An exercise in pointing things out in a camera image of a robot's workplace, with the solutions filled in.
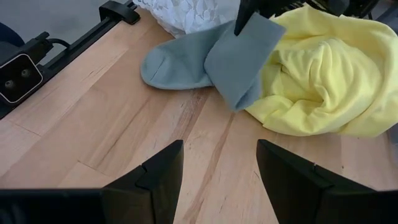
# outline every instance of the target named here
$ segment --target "wooden tabletop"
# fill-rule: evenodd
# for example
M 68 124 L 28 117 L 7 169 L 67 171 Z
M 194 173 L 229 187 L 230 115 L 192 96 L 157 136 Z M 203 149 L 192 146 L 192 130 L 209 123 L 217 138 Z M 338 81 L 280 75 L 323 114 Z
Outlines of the wooden tabletop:
M 143 58 L 172 36 L 138 11 L 136 25 L 120 22 L 0 120 L 1 188 L 102 187 L 183 139 L 176 223 L 277 223 L 255 158 L 268 139 L 361 184 L 398 189 L 385 134 L 285 136 L 231 112 L 214 88 L 145 85 Z

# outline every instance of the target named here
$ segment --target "gray sock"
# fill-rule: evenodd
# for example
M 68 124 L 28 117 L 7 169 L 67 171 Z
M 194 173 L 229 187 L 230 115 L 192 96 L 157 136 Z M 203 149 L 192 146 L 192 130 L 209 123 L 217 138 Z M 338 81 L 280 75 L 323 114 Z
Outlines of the gray sock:
M 261 95 L 259 70 L 285 29 L 256 13 L 237 37 L 234 27 L 231 21 L 156 47 L 141 65 L 142 79 L 168 90 L 214 85 L 231 109 L 250 106 Z

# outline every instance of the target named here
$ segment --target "yellow cloth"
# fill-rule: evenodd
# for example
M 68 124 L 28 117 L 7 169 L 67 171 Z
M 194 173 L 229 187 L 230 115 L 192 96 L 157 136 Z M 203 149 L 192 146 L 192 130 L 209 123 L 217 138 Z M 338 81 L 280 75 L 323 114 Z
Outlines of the yellow cloth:
M 305 6 L 262 70 L 263 95 L 246 110 L 293 136 L 377 136 L 398 122 L 398 37 L 387 25 Z

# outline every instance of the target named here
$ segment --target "white cloth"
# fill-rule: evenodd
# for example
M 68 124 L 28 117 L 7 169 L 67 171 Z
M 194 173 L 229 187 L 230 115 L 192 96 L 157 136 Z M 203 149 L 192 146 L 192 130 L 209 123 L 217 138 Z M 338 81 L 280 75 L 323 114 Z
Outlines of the white cloth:
M 174 37 L 236 19 L 240 0 L 133 0 Z

